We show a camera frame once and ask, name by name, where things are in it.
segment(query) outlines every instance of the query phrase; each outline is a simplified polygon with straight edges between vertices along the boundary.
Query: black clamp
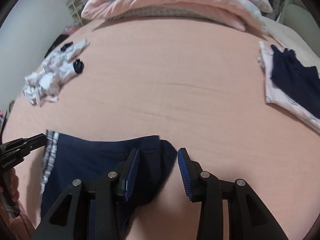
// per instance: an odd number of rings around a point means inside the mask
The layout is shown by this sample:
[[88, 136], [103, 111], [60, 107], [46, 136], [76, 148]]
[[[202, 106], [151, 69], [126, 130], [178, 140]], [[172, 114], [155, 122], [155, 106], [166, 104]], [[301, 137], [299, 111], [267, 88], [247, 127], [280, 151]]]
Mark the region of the black clamp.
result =
[[95, 239], [120, 240], [116, 202], [126, 202], [133, 191], [139, 166], [139, 150], [97, 181], [75, 179], [46, 213], [32, 240], [88, 239], [90, 200], [95, 199]]
[[262, 200], [243, 179], [220, 180], [178, 151], [185, 192], [192, 202], [202, 202], [197, 240], [223, 239], [222, 200], [228, 200], [230, 240], [288, 240]]
[[18, 204], [12, 201], [12, 196], [8, 190], [10, 188], [9, 170], [23, 162], [24, 157], [31, 151], [46, 144], [46, 135], [41, 133], [30, 138], [20, 138], [0, 145], [0, 186], [3, 188], [0, 200], [11, 217], [17, 217], [20, 212]]

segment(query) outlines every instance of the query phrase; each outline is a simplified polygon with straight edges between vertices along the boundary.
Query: black fabric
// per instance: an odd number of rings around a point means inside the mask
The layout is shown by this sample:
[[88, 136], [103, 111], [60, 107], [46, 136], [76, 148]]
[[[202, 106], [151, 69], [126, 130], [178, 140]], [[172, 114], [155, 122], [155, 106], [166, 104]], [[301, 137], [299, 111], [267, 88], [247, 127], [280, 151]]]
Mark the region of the black fabric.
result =
[[[97, 180], [125, 161], [132, 148], [140, 150], [137, 177], [131, 197], [117, 204], [118, 223], [125, 236], [129, 218], [137, 206], [150, 203], [168, 178], [175, 163], [177, 151], [158, 136], [148, 136], [119, 142], [92, 142], [60, 134], [54, 166], [45, 185], [41, 202], [43, 218], [63, 190], [74, 179], [84, 182]], [[89, 239], [94, 239], [94, 201], [91, 202]]]
[[61, 51], [62, 52], [65, 52], [67, 50], [67, 48], [69, 48], [71, 45], [73, 44], [73, 41], [72, 42], [69, 42], [69, 43], [66, 43], [64, 44], [62, 47], [61, 47]]
[[73, 68], [75, 70], [75, 72], [77, 74], [81, 74], [83, 69], [84, 69], [84, 64], [82, 61], [80, 61], [79, 59], [77, 59], [74, 63], [73, 63]]
[[49, 55], [49, 53], [55, 49], [55, 47], [57, 47], [60, 43], [62, 43], [68, 37], [69, 37], [69, 35], [66, 35], [66, 34], [59, 35], [59, 37], [54, 41], [54, 43], [51, 45], [50, 49], [45, 54], [44, 58], [46, 58]]
[[293, 50], [273, 49], [271, 80], [286, 95], [320, 119], [320, 79], [317, 68], [304, 67]]

